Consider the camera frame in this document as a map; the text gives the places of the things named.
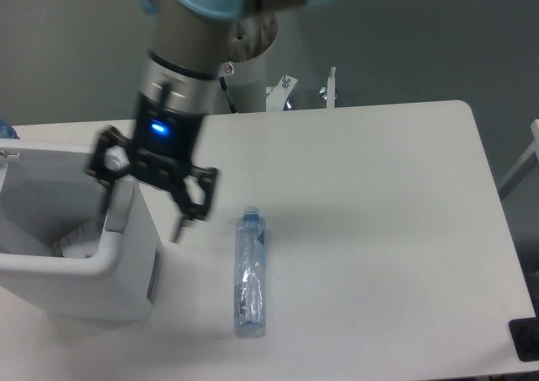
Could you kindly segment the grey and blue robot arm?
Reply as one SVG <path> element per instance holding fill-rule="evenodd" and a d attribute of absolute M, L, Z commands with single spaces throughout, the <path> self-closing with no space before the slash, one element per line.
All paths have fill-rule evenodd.
<path fill-rule="evenodd" d="M 232 44 L 236 22 L 332 0 L 141 0 L 157 15 L 135 125 L 97 136 L 87 172 L 107 191 L 125 176 L 166 191 L 178 228 L 208 218 L 219 172 L 193 155 L 208 116 L 209 94 Z"/>

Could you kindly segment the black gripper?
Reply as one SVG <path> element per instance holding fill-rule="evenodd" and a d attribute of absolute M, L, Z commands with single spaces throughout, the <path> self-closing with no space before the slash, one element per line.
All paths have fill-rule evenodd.
<path fill-rule="evenodd" d="M 195 222 L 206 221 L 220 171 L 192 163 L 203 118 L 203 115 L 176 113 L 142 95 L 131 139 L 115 126 L 106 126 L 100 131 L 85 169 L 102 192 L 99 211 L 109 210 L 115 187 L 135 187 L 134 176 L 143 183 L 171 192 L 179 209 L 172 242 L 178 243 L 182 232 Z"/>

